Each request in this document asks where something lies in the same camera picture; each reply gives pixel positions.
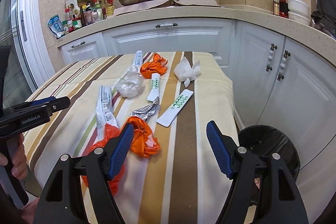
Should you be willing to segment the person's left hand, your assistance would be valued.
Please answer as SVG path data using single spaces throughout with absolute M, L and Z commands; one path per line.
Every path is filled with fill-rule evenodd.
M 11 157 L 13 163 L 13 168 L 11 173 L 18 180 L 23 180 L 27 177 L 28 168 L 26 163 L 25 147 L 23 145 L 24 136 L 23 134 L 18 135 L 18 144 L 14 154 Z M 39 198 L 36 198 L 31 203 L 28 203 L 20 211 L 20 215 L 25 223 L 33 223 L 35 212 L 37 210 Z

